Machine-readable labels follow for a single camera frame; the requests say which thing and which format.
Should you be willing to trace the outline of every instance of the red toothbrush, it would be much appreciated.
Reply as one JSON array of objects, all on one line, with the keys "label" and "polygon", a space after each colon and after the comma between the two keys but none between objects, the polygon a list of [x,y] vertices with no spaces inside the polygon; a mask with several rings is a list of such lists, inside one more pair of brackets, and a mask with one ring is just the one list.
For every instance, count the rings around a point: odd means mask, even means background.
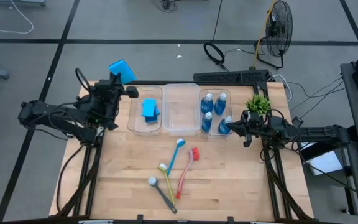
[{"label": "red toothbrush", "polygon": [[194,147],[193,149],[189,150],[189,163],[187,163],[186,169],[183,171],[183,173],[181,174],[180,180],[179,180],[179,185],[178,185],[178,192],[176,194],[176,198],[180,199],[180,192],[183,188],[183,181],[185,179],[187,170],[189,169],[189,167],[191,166],[191,164],[193,163],[193,161],[198,160],[200,158],[200,155],[198,154],[198,148]]}]

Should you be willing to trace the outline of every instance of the toothbrush bristles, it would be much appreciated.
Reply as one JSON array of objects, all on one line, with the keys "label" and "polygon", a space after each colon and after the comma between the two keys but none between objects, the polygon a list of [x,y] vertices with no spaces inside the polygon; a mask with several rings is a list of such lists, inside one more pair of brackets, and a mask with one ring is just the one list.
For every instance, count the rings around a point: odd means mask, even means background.
[{"label": "toothbrush bristles", "polygon": [[194,147],[191,149],[191,152],[193,153],[193,159],[198,160],[200,158],[200,154],[198,153],[198,148]]}]

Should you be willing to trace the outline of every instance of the clear plastic bin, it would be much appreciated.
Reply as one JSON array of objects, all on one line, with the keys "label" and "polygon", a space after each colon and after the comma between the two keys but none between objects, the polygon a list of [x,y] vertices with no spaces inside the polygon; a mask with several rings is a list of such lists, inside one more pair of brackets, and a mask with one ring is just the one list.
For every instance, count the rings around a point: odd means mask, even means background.
[{"label": "clear plastic bin", "polygon": [[[157,135],[161,128],[162,117],[162,89],[158,86],[137,86],[139,92],[138,98],[131,99],[131,109],[129,111],[129,121],[127,128],[139,135]],[[144,99],[155,99],[160,115],[157,116],[157,122],[146,123],[142,116],[142,103]]]},{"label": "clear plastic bin", "polygon": [[[214,104],[216,102],[216,99],[222,94],[225,93],[226,94],[226,107],[223,111],[223,114],[221,116],[217,115],[215,113],[215,111],[212,111],[212,125],[211,125],[211,130],[209,130],[208,133],[205,133],[202,129],[201,129],[201,136],[203,138],[212,138],[212,139],[216,139],[216,138],[226,138],[228,137],[231,133],[233,133],[233,131],[230,131],[229,134],[220,134],[218,132],[218,127],[220,122],[222,121],[222,119],[226,118],[227,116],[232,116],[232,112],[231,112],[231,93],[229,90],[201,90],[200,91],[200,108],[201,108],[201,100],[208,94],[212,94],[212,99],[214,101]],[[205,114],[201,114],[200,113],[200,119],[203,120],[203,116]]]},{"label": "clear plastic bin", "polygon": [[197,84],[168,84],[163,88],[162,126],[170,135],[200,131],[200,88]]}]

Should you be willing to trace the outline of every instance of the toothbrush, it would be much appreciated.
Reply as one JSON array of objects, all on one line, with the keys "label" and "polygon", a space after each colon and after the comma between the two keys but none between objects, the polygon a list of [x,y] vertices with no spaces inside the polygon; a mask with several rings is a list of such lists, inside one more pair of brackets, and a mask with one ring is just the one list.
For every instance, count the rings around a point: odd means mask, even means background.
[{"label": "toothbrush", "polygon": [[158,166],[158,169],[164,173],[165,176],[165,180],[167,181],[167,185],[168,185],[168,190],[169,190],[169,194],[171,195],[171,202],[172,204],[175,204],[175,199],[173,198],[173,194],[172,194],[172,189],[171,189],[171,185],[169,184],[169,180],[168,180],[168,176],[167,176],[167,165],[165,164],[160,164]]},{"label": "toothbrush", "polygon": [[185,179],[187,170],[189,169],[189,167],[192,165],[193,161],[196,161],[200,158],[200,154],[198,153],[198,148],[194,147],[193,149],[189,150],[189,163],[187,163],[186,169],[183,171],[180,180],[179,180],[179,185],[178,185],[178,192],[176,194],[176,198],[180,199],[180,192],[183,188],[183,181]]},{"label": "toothbrush", "polygon": [[157,191],[160,193],[161,197],[164,199],[165,203],[168,205],[169,209],[176,214],[178,211],[175,209],[175,206],[173,206],[173,204],[171,203],[171,201],[169,201],[169,199],[167,198],[167,196],[165,196],[165,194],[162,192],[162,190],[160,189],[160,187],[158,186],[158,181],[157,178],[155,177],[149,177],[148,179],[149,184],[152,187],[155,187],[157,189]]},{"label": "toothbrush", "polygon": [[177,140],[177,148],[175,149],[175,152],[173,153],[173,157],[172,157],[171,163],[169,164],[169,168],[168,168],[168,170],[167,170],[167,176],[169,176],[169,173],[171,173],[171,169],[172,169],[172,166],[173,166],[173,162],[175,161],[175,158],[176,158],[176,156],[177,156],[178,149],[179,149],[180,147],[182,147],[185,143],[186,143],[186,141],[183,140],[183,139],[178,139],[178,140]]}]

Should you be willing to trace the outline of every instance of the white cable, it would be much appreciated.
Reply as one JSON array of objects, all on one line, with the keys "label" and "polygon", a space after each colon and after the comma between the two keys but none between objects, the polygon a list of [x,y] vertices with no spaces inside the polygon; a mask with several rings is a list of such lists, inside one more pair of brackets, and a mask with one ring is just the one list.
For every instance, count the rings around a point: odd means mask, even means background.
[{"label": "white cable", "polygon": [[0,30],[0,32],[5,32],[5,33],[14,33],[14,34],[29,34],[31,33],[31,31],[34,29],[34,25],[32,24],[32,22],[25,16],[23,15],[22,12],[20,12],[20,10],[16,7],[15,3],[13,2],[13,0],[11,0],[13,6],[15,7],[15,9],[18,11],[18,13],[20,13],[20,15],[22,15],[22,17],[24,19],[27,20],[27,22],[29,22],[29,24],[31,25],[31,30],[27,31],[27,32],[18,32],[18,31],[9,31],[9,30]]},{"label": "white cable", "polygon": [[287,99],[287,102],[289,102],[290,100],[292,100],[292,91],[291,91],[290,86],[288,85],[287,81],[285,80],[285,78],[284,78],[282,75],[279,75],[279,74],[274,75],[273,78],[274,78],[274,77],[280,77],[280,78],[284,81],[285,86],[287,86],[288,91],[290,92],[290,98]]}]

